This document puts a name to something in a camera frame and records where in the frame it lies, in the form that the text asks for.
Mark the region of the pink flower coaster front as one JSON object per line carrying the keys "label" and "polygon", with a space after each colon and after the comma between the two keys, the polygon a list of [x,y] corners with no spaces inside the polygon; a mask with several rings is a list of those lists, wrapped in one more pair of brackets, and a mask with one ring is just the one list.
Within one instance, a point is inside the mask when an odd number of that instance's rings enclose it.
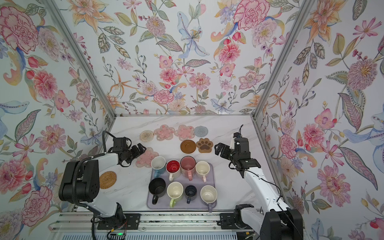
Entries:
{"label": "pink flower coaster front", "polygon": [[136,167],[151,168],[151,162],[155,157],[158,157],[159,153],[155,152],[153,148],[147,148],[146,151],[137,158]]}

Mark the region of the pink flower coaster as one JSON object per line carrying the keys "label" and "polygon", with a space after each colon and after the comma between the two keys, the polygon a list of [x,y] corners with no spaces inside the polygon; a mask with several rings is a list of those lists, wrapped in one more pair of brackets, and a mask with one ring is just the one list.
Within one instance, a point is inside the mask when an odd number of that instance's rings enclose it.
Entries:
{"label": "pink flower coaster", "polygon": [[151,168],[151,162],[155,157],[158,157],[159,153],[155,152],[153,148],[147,148],[146,151],[137,158],[136,167]]}
{"label": "pink flower coaster", "polygon": [[195,137],[195,128],[192,126],[180,125],[177,130],[175,130],[175,136],[179,138],[180,141],[191,140]]}
{"label": "pink flower coaster", "polygon": [[158,141],[171,140],[174,137],[175,129],[168,125],[161,125],[154,130],[154,135]]}

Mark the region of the multicolour embroidered round coaster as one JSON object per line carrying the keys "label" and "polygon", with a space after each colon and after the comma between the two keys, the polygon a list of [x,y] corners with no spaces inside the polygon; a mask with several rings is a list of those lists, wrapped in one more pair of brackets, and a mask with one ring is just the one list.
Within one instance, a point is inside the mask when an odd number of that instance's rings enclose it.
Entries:
{"label": "multicolour embroidered round coaster", "polygon": [[148,143],[154,139],[154,132],[151,130],[145,130],[140,134],[140,141]]}

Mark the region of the brown paw cork coaster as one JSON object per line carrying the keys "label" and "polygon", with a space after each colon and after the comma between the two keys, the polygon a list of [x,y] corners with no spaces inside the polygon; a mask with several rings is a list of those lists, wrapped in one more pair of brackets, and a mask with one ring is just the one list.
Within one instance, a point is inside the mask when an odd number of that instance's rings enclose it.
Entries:
{"label": "brown paw cork coaster", "polygon": [[196,142],[196,146],[200,153],[211,153],[214,144],[208,138],[200,138],[200,140]]}

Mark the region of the grey blue woven coaster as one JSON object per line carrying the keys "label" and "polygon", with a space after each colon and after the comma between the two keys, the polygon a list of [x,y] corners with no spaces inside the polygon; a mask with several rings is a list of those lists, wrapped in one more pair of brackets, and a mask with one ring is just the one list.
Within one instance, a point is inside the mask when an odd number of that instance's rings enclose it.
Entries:
{"label": "grey blue woven coaster", "polygon": [[209,133],[209,130],[207,127],[204,126],[198,126],[194,129],[194,134],[196,137],[203,138],[207,136]]}

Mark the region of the woven rattan round coaster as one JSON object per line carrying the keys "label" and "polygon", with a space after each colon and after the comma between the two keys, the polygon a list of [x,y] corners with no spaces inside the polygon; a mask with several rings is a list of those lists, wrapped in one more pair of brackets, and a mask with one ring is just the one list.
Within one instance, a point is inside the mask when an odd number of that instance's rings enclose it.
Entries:
{"label": "woven rattan round coaster", "polygon": [[117,174],[113,171],[107,171],[100,175],[100,188],[105,190],[112,187],[117,181]]}

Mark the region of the brown round wooden coaster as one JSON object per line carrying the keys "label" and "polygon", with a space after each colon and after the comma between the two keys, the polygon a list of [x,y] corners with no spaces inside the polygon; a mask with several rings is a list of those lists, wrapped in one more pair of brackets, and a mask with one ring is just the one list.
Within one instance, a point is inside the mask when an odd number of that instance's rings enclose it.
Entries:
{"label": "brown round wooden coaster", "polygon": [[192,140],[184,140],[181,142],[180,149],[185,154],[191,154],[196,150],[196,143]]}

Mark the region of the black mug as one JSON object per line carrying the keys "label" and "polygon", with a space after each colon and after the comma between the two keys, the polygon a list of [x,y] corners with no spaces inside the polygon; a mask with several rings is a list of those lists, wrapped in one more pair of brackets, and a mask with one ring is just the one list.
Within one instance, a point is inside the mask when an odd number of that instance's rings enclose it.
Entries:
{"label": "black mug", "polygon": [[155,178],[149,184],[149,192],[153,195],[152,204],[156,205],[159,198],[163,197],[166,193],[166,182],[162,178]]}

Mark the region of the cream mug purple handle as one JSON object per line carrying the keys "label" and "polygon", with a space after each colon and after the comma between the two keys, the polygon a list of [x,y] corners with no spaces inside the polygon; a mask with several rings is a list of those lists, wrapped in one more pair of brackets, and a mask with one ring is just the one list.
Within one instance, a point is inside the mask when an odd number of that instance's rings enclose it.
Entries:
{"label": "cream mug purple handle", "polygon": [[215,187],[211,185],[205,185],[200,192],[201,199],[208,206],[209,213],[213,212],[214,204],[218,198],[218,192]]}

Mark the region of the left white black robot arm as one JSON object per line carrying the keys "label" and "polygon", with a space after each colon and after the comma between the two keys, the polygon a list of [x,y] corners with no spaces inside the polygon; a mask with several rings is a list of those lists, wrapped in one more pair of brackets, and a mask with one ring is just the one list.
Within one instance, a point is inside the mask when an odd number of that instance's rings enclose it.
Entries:
{"label": "left white black robot arm", "polygon": [[100,172],[113,166],[127,168],[146,150],[126,137],[113,137],[113,146],[108,149],[103,138],[102,153],[67,163],[58,193],[60,200],[91,211],[109,227],[122,226],[126,222],[122,206],[100,193]]}

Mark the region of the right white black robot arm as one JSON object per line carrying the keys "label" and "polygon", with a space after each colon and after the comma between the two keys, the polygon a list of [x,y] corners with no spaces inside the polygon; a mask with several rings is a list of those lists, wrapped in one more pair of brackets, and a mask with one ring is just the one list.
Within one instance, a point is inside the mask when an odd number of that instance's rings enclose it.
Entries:
{"label": "right white black robot arm", "polygon": [[215,154],[230,161],[232,169],[240,173],[261,204],[263,214],[251,205],[237,205],[234,209],[235,223],[249,226],[260,240],[302,240],[303,217],[291,209],[282,198],[281,189],[268,181],[260,163],[251,157],[249,141],[240,133],[234,133],[231,144],[218,143]]}

